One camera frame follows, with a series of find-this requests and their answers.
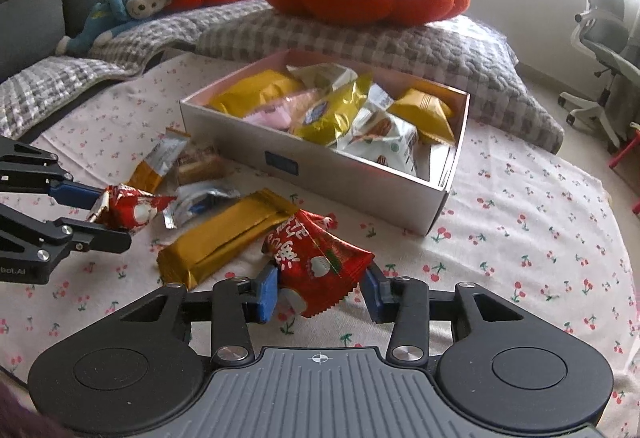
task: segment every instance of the box label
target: box label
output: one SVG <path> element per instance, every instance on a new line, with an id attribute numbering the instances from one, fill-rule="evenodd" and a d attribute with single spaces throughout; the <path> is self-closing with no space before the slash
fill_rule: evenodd
<path id="1" fill-rule="evenodd" d="M 299 174 L 298 163 L 295 160 L 283 157 L 282 155 L 276 155 L 276 153 L 271 153 L 270 151 L 264 152 L 264 160 L 267 162 L 267 165 L 275 167 L 285 173 L 289 173 L 294 176 L 298 176 Z"/>

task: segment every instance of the open box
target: open box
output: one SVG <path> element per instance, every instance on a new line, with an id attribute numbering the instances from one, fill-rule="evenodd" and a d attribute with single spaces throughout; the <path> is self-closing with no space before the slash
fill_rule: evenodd
<path id="1" fill-rule="evenodd" d="M 430 164 L 432 169 L 438 168 L 438 176 L 431 176 L 429 181 L 416 178 L 282 131 L 251 125 L 206 107 L 213 95 L 263 70 L 286 73 L 286 65 L 307 66 L 322 62 L 348 66 L 359 75 L 371 72 L 374 82 L 393 98 L 415 88 L 446 102 L 454 112 L 449 123 L 458 144 L 438 148 L 437 155 L 431 152 L 434 161 Z M 464 138 L 468 105 L 469 96 L 465 92 L 426 79 L 358 61 L 287 50 L 249 64 L 186 97 L 180 101 L 180 110 L 184 127 L 192 138 L 214 144 L 224 157 L 425 235 L 449 195 Z M 440 165 L 434 166 L 435 160 L 439 160 Z"/>

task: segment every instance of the snack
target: snack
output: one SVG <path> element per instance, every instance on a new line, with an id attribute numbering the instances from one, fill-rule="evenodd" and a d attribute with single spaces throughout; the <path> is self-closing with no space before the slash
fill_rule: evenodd
<path id="1" fill-rule="evenodd" d="M 286 131 L 323 96 L 324 91 L 318 88 L 297 92 L 258 108 L 244 120 L 256 126 Z"/>
<path id="2" fill-rule="evenodd" d="M 341 86 L 358 78 L 358 74 L 351 68 L 337 63 L 287 66 L 287 70 L 293 77 L 301 80 L 307 88 L 320 88 L 325 92 L 335 92 Z"/>
<path id="3" fill-rule="evenodd" d="M 189 290 L 197 287 L 297 209 L 268 189 L 245 196 L 159 252 L 162 280 L 184 283 Z"/>
<path id="4" fill-rule="evenodd" d="M 175 196 L 162 211 L 167 229 L 182 227 L 192 218 L 211 211 L 221 201 L 240 198 L 240 192 L 220 180 L 208 180 L 178 187 Z"/>
<path id="5" fill-rule="evenodd" d="M 145 160 L 138 164 L 127 185 L 154 193 L 188 142 L 189 136 L 186 133 L 167 128 L 164 137 L 146 155 Z"/>
<path id="6" fill-rule="evenodd" d="M 174 199 L 175 196 L 153 195 L 124 184 L 110 185 L 95 202 L 86 220 L 110 229 L 136 233 Z"/>
<path id="7" fill-rule="evenodd" d="M 188 145 L 175 163 L 180 185 L 214 180 L 226 174 L 225 161 L 210 146 Z"/>
<path id="8" fill-rule="evenodd" d="M 362 277 L 374 255 L 325 230 L 325 217 L 299 210 L 271 231 L 262 246 L 280 270 L 280 292 L 303 317 L 339 303 Z"/>
<path id="9" fill-rule="evenodd" d="M 367 99 L 371 83 L 371 75 L 362 75 L 331 92 L 311 107 L 290 132 L 305 141 L 332 144 L 351 127 Z"/>
<path id="10" fill-rule="evenodd" d="M 418 128 L 423 142 L 456 143 L 447 120 L 453 115 L 453 111 L 436 96 L 409 88 L 386 111 Z"/>
<path id="11" fill-rule="evenodd" d="M 299 80 L 275 70 L 265 70 L 240 79 L 228 90 L 212 97 L 208 106 L 242 119 L 258 107 L 302 89 Z"/>
<path id="12" fill-rule="evenodd" d="M 370 101 L 358 112 L 337 149 L 416 176 L 414 145 L 418 129 Z"/>
<path id="13" fill-rule="evenodd" d="M 394 100 L 380 85 L 373 83 L 369 89 L 367 103 L 373 103 L 381 110 L 386 110 L 394 103 Z"/>

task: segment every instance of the crosshair marking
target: crosshair marking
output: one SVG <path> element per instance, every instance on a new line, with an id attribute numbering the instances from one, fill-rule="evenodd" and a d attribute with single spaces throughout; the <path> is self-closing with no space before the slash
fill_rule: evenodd
<path id="1" fill-rule="evenodd" d="M 322 364 L 323 362 L 328 361 L 331 357 L 327 357 L 323 353 L 317 353 L 313 357 L 309 357 L 309 358 L 318 364 Z"/>

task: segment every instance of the cherry print fabric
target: cherry print fabric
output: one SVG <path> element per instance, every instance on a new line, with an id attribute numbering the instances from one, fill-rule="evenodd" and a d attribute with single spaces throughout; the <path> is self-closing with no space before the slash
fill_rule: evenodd
<path id="1" fill-rule="evenodd" d="M 60 156 L 77 181 L 125 181 L 167 126 L 181 129 L 177 101 L 242 63 L 185 54 L 135 81 L 113 86 L 47 130 L 35 143 Z M 268 187 L 331 220 L 337 237 L 376 255 L 385 275 L 411 275 L 440 290 L 474 281 L 597 348 L 609 361 L 614 391 L 599 429 L 631 438 L 640 412 L 640 322 L 633 276 L 620 231 L 599 180 L 499 129 L 469 121 L 450 198 L 426 237 L 231 164 L 242 193 Z M 37 219 L 83 218 L 44 195 L 0 195 Z M 160 285 L 156 255 L 180 234 L 162 222 L 134 236 L 123 255 L 74 253 L 48 285 L 0 284 L 0 366 L 23 380 L 39 353 Z M 252 244 L 199 285 L 254 276 L 267 259 Z M 252 325 L 257 349 L 271 346 L 369 346 L 383 354 L 391 325 L 374 325 L 356 288 L 312 319 L 278 304 L 267 325 Z M 191 345 L 208 354 L 207 325 L 195 323 Z M 433 323 L 431 353 L 450 344 Z"/>

